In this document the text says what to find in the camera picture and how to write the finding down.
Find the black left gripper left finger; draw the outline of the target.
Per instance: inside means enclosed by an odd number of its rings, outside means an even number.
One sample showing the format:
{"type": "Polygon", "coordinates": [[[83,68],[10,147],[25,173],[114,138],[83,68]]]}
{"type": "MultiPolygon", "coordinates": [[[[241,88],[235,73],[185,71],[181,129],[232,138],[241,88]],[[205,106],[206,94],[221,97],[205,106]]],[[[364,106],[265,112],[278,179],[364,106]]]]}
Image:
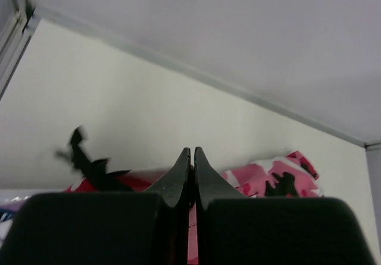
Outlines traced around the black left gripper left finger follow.
{"type": "Polygon", "coordinates": [[[158,194],[170,208],[188,208],[190,166],[191,150],[183,148],[173,167],[144,190],[144,193],[158,194]]]}

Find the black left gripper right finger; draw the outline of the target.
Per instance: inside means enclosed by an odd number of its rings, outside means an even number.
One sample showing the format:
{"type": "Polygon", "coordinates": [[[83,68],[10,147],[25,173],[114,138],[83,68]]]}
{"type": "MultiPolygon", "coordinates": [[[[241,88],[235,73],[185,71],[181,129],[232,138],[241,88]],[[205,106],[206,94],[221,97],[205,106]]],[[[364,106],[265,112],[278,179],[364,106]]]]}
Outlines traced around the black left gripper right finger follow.
{"type": "Polygon", "coordinates": [[[200,146],[195,148],[194,160],[198,207],[202,211],[206,211],[208,206],[217,199],[246,198],[213,169],[200,146]]]}

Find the pink camouflage trousers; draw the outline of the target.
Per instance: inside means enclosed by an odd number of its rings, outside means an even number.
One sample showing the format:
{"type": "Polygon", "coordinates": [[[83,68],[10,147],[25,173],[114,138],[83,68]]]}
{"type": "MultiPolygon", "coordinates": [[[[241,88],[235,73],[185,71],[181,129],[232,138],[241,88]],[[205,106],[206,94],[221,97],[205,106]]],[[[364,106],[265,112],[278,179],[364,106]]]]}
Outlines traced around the pink camouflage trousers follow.
{"type": "MultiPolygon", "coordinates": [[[[165,170],[117,171],[116,178],[134,191],[142,192],[156,182],[165,170]]],[[[233,188],[250,198],[268,197],[322,197],[319,178],[314,166],[299,152],[227,170],[221,174],[233,188]]],[[[65,192],[95,192],[97,189],[82,177],[65,192]]],[[[196,206],[190,207],[188,227],[188,264],[199,264],[196,226],[196,206]]]]}

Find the purple trousers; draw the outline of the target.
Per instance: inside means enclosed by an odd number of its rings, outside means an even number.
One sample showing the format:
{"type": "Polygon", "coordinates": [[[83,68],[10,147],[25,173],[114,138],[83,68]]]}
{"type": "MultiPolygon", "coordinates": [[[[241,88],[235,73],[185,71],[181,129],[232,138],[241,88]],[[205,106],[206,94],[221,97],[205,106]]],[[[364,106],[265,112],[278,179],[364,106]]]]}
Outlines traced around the purple trousers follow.
{"type": "Polygon", "coordinates": [[[31,195],[12,198],[1,198],[1,208],[15,211],[17,213],[18,210],[30,197],[31,195]]]}

